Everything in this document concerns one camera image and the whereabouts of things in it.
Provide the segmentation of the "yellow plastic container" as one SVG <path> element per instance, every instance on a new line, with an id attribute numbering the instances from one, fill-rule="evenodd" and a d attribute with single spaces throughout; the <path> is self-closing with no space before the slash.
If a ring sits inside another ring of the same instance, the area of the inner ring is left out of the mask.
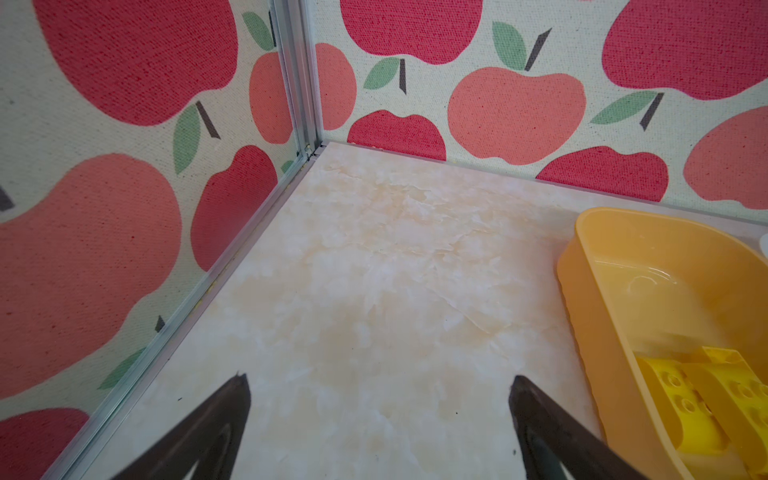
<path id="1" fill-rule="evenodd" d="M 650 479 L 763 479 L 729 443 L 678 452 L 637 357 L 688 362 L 734 349 L 767 385 L 767 260 L 691 220 L 614 208 L 580 214 L 556 267 L 607 445 Z"/>

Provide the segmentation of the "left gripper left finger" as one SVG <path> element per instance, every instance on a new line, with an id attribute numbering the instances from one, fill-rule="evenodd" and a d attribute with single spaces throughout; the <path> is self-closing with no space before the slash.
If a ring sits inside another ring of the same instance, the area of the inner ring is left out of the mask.
<path id="1" fill-rule="evenodd" d="M 115 477 L 229 479 L 250 407 L 247 376 L 233 376 Z"/>

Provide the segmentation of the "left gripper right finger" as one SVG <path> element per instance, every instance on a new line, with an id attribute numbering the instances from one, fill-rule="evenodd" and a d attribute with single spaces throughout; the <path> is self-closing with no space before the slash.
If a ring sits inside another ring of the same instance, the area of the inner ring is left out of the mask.
<path id="1" fill-rule="evenodd" d="M 518 375 L 508 405 L 528 479 L 642 479 L 534 382 Z"/>

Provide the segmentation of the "white plastic container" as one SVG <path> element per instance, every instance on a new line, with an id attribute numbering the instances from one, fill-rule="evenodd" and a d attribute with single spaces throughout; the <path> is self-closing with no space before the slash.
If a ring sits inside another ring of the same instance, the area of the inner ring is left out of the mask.
<path id="1" fill-rule="evenodd" d="M 760 251 L 765 257 L 768 257 L 768 234 L 761 236 L 759 240 Z"/>

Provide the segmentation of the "yellow lego brick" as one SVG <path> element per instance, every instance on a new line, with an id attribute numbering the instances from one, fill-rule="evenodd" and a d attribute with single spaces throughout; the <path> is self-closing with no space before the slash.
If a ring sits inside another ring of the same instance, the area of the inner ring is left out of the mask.
<path id="1" fill-rule="evenodd" d="M 767 473 L 767 385 L 734 349 L 701 347 L 682 370 L 747 471 Z"/>
<path id="2" fill-rule="evenodd" d="M 730 441 L 686 376 L 682 363 L 648 357 L 636 360 L 674 448 L 695 455 L 725 452 Z"/>

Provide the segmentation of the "left aluminium frame post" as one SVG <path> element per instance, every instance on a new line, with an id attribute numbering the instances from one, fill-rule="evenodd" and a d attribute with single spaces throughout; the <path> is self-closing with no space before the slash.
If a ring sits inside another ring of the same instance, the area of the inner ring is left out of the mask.
<path id="1" fill-rule="evenodd" d="M 315 45 L 307 7 L 307 1 L 270 1 L 292 122 L 302 155 L 309 159 L 322 147 L 323 127 Z"/>

